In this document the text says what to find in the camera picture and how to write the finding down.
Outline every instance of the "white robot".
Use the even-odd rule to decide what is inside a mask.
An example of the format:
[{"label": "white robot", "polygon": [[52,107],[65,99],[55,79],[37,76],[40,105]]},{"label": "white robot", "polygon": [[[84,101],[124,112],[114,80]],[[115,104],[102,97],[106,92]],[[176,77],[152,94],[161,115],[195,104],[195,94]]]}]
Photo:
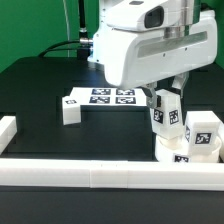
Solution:
[{"label": "white robot", "polygon": [[200,0],[100,0],[100,28],[90,62],[104,65],[108,83],[121,89],[142,86],[157,107],[156,82],[175,76],[183,93],[190,70],[217,55],[217,25]]}]

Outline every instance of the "cube with marker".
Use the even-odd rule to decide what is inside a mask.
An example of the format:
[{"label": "cube with marker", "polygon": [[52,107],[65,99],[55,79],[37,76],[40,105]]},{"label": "cube with marker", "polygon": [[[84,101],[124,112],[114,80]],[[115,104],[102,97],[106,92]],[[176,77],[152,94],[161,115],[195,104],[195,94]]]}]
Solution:
[{"label": "cube with marker", "polygon": [[63,124],[76,124],[81,122],[80,104],[74,97],[66,96],[62,98]]},{"label": "cube with marker", "polygon": [[159,90],[161,106],[150,109],[152,130],[165,139],[172,139],[183,134],[183,121],[180,96],[167,90]]},{"label": "cube with marker", "polygon": [[187,113],[183,147],[189,155],[209,155],[216,149],[216,138],[221,121],[212,111]]}]

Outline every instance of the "white plastic casing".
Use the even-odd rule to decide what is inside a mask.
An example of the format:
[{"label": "white plastic casing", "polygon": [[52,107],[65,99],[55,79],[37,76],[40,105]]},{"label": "white plastic casing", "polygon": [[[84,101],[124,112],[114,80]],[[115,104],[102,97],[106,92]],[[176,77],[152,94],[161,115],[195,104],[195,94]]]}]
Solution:
[{"label": "white plastic casing", "polygon": [[183,147],[189,155],[208,155],[215,148],[215,140],[221,121],[212,111],[187,113]]},{"label": "white plastic casing", "polygon": [[75,124],[81,122],[80,104],[74,97],[66,96],[62,98],[63,124]]},{"label": "white plastic casing", "polygon": [[214,62],[217,25],[214,11],[201,13],[183,39],[164,39],[164,29],[148,32],[110,30],[105,52],[105,77],[121,89],[132,89]]},{"label": "white plastic casing", "polygon": [[104,65],[104,54],[107,50],[105,39],[111,27],[107,26],[105,17],[107,11],[122,0],[99,0],[99,29],[93,36],[93,52],[88,61]]},{"label": "white plastic casing", "polygon": [[167,90],[156,91],[161,107],[150,109],[152,130],[159,136],[172,139],[183,134],[180,96]]},{"label": "white plastic casing", "polygon": [[17,132],[16,117],[4,116],[0,121],[0,154]]},{"label": "white plastic casing", "polygon": [[130,4],[131,2],[133,1],[125,0],[109,9],[106,13],[107,25],[120,30],[146,31],[148,28],[145,27],[145,16],[156,7],[164,10],[164,20],[159,28],[173,26],[180,20],[180,0],[139,1],[142,3],[137,5]]}]

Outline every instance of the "cable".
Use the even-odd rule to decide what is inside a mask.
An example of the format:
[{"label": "cable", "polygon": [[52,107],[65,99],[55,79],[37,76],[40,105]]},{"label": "cable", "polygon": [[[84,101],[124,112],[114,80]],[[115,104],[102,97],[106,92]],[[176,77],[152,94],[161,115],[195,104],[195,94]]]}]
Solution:
[{"label": "cable", "polygon": [[87,37],[87,29],[86,29],[86,20],[85,20],[85,4],[84,0],[79,0],[79,36],[81,37]]},{"label": "cable", "polygon": [[67,38],[68,38],[68,41],[70,41],[71,32],[70,32],[70,23],[69,23],[68,9],[67,9],[66,0],[63,0],[63,4],[64,4],[65,20],[66,20],[66,27],[67,27]]},{"label": "cable", "polygon": [[79,40],[70,40],[70,41],[67,40],[67,41],[63,41],[63,42],[54,44],[54,45],[48,47],[45,51],[41,52],[41,53],[38,55],[38,57],[41,57],[41,58],[44,57],[44,55],[45,55],[47,52],[53,50],[53,49],[56,48],[56,47],[61,47],[61,46],[65,46],[65,45],[68,45],[68,44],[79,44],[79,43],[80,43]]},{"label": "cable", "polygon": [[77,48],[58,48],[58,49],[49,49],[49,50],[45,50],[41,53],[41,56],[39,55],[39,57],[44,57],[45,54],[47,54],[48,52],[52,52],[52,51],[72,51],[72,50],[77,50]]}]

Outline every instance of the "white border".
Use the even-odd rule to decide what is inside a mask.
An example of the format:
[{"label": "white border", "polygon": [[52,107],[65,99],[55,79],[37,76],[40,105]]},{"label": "white border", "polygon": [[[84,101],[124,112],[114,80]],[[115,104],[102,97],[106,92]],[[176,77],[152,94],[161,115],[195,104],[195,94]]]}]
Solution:
[{"label": "white border", "polygon": [[1,186],[224,190],[223,164],[0,159]]}]

